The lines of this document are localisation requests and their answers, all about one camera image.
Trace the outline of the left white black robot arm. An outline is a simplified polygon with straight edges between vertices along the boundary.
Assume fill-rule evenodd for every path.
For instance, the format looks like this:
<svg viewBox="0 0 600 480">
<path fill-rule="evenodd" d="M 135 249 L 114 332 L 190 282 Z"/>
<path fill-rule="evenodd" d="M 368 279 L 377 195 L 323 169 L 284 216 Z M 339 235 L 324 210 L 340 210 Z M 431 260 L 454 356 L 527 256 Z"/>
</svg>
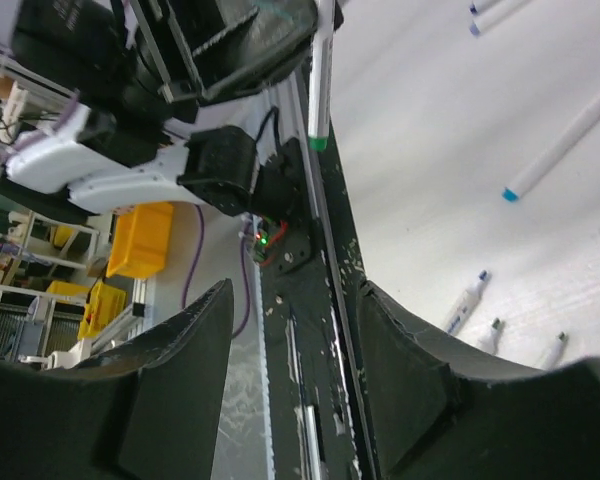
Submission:
<svg viewBox="0 0 600 480">
<path fill-rule="evenodd" d="M 287 221 L 297 148 L 260 163 L 259 134 L 210 127 L 174 141 L 170 120 L 285 80 L 317 31 L 312 1 L 19 1 L 6 56 L 70 92 L 51 121 L 0 141 L 0 194 L 69 224 L 162 201 Z"/>
</svg>

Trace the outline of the dark green cap marker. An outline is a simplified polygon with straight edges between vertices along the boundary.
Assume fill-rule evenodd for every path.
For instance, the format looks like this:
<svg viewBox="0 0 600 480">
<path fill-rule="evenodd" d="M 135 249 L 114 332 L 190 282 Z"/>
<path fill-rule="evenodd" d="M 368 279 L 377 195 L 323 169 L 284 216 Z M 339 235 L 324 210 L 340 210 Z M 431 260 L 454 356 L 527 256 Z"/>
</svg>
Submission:
<svg viewBox="0 0 600 480">
<path fill-rule="evenodd" d="M 307 135 L 312 150 L 324 151 L 330 132 L 332 45 L 336 2 L 320 0 L 316 4 L 318 24 L 312 39 Z"/>
</svg>

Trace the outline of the cyan cap marker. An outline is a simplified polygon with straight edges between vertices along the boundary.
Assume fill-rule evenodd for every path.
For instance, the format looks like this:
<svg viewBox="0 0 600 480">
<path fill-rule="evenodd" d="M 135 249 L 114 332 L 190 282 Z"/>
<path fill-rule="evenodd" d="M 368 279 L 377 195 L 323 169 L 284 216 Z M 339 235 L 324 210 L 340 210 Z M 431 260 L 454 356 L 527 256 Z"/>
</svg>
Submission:
<svg viewBox="0 0 600 480">
<path fill-rule="evenodd" d="M 509 181 L 502 198 L 514 203 L 528 194 L 600 122 L 600 92 L 570 121 L 540 154 Z"/>
</svg>

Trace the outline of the light blue cap marker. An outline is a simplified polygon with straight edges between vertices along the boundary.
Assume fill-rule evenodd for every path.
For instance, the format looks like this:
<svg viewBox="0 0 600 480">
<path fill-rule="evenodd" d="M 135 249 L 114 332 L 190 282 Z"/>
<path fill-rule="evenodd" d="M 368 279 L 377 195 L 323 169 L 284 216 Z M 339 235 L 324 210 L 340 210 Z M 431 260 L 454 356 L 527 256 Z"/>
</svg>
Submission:
<svg viewBox="0 0 600 480">
<path fill-rule="evenodd" d="M 444 322 L 443 330 L 447 334 L 456 335 L 470 318 L 482 299 L 489 279 L 490 273 L 487 270 L 482 270 L 475 281 L 459 296 Z"/>
</svg>

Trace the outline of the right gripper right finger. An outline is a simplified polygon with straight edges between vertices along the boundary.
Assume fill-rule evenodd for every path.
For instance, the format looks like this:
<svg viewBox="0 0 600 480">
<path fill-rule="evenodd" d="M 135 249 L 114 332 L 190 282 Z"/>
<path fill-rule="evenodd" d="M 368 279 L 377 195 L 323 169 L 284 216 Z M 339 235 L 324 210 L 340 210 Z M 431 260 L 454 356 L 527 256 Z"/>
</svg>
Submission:
<svg viewBox="0 0 600 480">
<path fill-rule="evenodd" d="M 357 322 L 385 479 L 600 479 L 600 357 L 541 371 L 486 354 L 373 283 Z"/>
</svg>

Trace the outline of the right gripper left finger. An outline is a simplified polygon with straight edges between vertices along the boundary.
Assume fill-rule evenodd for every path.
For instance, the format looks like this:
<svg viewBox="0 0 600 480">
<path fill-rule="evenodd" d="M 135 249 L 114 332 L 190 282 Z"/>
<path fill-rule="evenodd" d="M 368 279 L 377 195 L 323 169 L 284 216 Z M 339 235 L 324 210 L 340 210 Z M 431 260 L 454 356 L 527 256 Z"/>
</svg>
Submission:
<svg viewBox="0 0 600 480">
<path fill-rule="evenodd" d="M 69 369 L 0 360 L 0 479 L 207 479 L 234 319 L 230 280 Z"/>
</svg>

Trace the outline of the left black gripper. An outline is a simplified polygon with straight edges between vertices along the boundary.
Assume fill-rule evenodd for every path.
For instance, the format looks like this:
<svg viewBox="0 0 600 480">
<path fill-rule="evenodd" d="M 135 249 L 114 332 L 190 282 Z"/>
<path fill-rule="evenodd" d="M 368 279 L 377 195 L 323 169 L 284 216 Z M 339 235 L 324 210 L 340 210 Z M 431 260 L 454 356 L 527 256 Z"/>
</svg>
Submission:
<svg viewBox="0 0 600 480">
<path fill-rule="evenodd" d="M 253 95 L 280 81 L 317 30 L 313 1 L 132 1 L 169 103 Z"/>
</svg>

